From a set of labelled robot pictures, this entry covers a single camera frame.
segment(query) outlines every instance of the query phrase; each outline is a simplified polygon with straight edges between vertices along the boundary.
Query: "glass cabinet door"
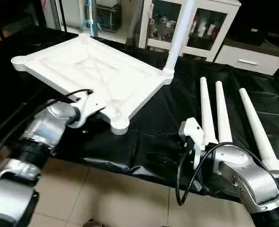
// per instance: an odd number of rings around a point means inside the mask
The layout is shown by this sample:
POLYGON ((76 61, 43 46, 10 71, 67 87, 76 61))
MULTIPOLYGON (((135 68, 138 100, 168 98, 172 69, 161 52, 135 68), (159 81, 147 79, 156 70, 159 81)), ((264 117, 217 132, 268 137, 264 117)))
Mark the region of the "glass cabinet door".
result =
POLYGON ((174 35, 181 4, 163 0, 153 0, 152 2, 154 9, 152 19, 149 21, 148 39, 170 43, 174 35))
POLYGON ((226 16, 226 13, 198 8, 186 45, 210 51, 226 16))

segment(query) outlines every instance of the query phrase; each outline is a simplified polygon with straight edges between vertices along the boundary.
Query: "floor tile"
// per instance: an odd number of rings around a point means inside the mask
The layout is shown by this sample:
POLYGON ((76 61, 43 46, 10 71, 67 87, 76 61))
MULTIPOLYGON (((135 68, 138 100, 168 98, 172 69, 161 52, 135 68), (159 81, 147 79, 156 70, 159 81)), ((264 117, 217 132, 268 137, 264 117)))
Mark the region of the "floor tile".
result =
POLYGON ((40 200, 35 212, 68 220, 89 168, 50 158, 36 187, 40 200))
POLYGON ((210 196, 189 193, 185 204, 177 204, 175 189, 170 188, 169 226, 171 227, 254 227, 243 205, 210 196))
POLYGON ((66 225, 66 227, 82 227, 82 226, 80 226, 80 225, 78 225, 78 224, 74 224, 74 223, 68 222, 67 225, 66 225))
POLYGON ((91 168, 69 222, 94 218, 110 227, 161 227, 168 196, 168 187, 91 168))
POLYGON ((66 221, 34 213, 29 227, 65 227, 66 221))

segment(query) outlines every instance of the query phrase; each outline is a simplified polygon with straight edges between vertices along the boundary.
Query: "white pole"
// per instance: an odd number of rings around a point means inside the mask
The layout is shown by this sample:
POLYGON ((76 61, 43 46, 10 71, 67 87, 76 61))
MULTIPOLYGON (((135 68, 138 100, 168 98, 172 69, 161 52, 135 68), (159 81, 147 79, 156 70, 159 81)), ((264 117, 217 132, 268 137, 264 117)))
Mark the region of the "white pole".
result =
POLYGON ((186 35, 186 32, 189 30, 189 23, 191 19, 191 14, 193 13, 195 0, 186 0, 184 10, 181 14, 180 21, 177 24, 175 33, 173 36, 171 48, 169 50, 169 56, 166 62, 165 67, 162 70, 163 76, 168 77, 171 80, 168 80, 170 83, 174 77, 174 68, 178 58, 178 55, 181 51, 183 45, 183 39, 186 35))
POLYGON ((232 133, 230 132, 228 110, 224 98, 223 86, 221 81, 216 82, 216 102, 217 102, 217 119, 219 143, 233 142, 232 133))
POLYGON ((207 89, 206 78, 200 78, 200 94, 201 94, 201 115, 202 115, 202 129, 204 132, 203 144, 218 143, 215 136, 215 129, 213 123, 213 116, 211 114, 211 104, 209 98, 209 91, 207 89))
POLYGON ((254 106, 245 88, 241 88, 239 92, 249 120, 249 124, 251 125, 254 134, 254 139, 256 140, 258 150, 262 158, 262 162, 275 178, 279 178, 279 160, 277 159, 275 152, 271 147, 271 143, 268 140, 254 106))

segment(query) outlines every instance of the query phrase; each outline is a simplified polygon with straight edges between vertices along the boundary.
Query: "black plastic sheet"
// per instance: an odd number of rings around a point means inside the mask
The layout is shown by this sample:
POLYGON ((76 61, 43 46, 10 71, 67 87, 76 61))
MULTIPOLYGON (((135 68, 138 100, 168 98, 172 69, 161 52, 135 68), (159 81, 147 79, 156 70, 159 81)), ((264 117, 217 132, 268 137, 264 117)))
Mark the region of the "black plastic sheet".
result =
MULTIPOLYGON (((75 36, 32 27, 0 43, 0 123, 22 102, 27 102, 19 116, 0 131, 0 138, 29 110, 50 98, 61 97, 28 73, 16 72, 10 59, 75 36)), ((99 40, 154 67, 162 69, 165 64, 165 54, 99 40)), ((195 117, 201 123, 199 78, 204 76, 208 82, 215 131, 218 128, 215 82, 221 80, 233 141, 258 154, 238 93, 241 87, 245 87, 279 159, 279 78, 190 57, 179 59, 175 69, 172 84, 163 86, 131 119, 125 135, 113 135, 110 126, 95 116, 81 129, 65 131, 56 148, 56 157, 175 187, 177 163, 183 152, 178 129, 189 117, 195 117)), ((237 201, 234 188, 221 177, 209 173, 211 167, 204 166, 203 189, 196 193, 237 201)), ((191 171, 185 171, 181 179, 183 187, 187 185, 190 174, 191 171)))

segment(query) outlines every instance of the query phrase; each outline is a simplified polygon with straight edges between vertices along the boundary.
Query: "blue object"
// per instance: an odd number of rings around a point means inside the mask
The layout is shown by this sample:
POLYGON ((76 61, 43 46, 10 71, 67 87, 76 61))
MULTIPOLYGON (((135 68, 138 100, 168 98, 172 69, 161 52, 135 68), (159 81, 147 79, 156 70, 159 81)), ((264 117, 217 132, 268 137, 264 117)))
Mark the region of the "blue object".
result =
MULTIPOLYGON (((92 13, 92 1, 91 0, 88 0, 88 7, 89 7, 89 14, 92 13)), ((89 20, 89 19, 86 19, 82 25, 81 25, 81 30, 83 31, 84 28, 85 28, 85 25, 88 24, 90 26, 90 36, 94 36, 94 30, 93 30, 93 19, 92 20, 89 20)), ((96 25, 97 25, 97 28, 99 30, 101 30, 101 25, 99 23, 96 22, 96 25)))

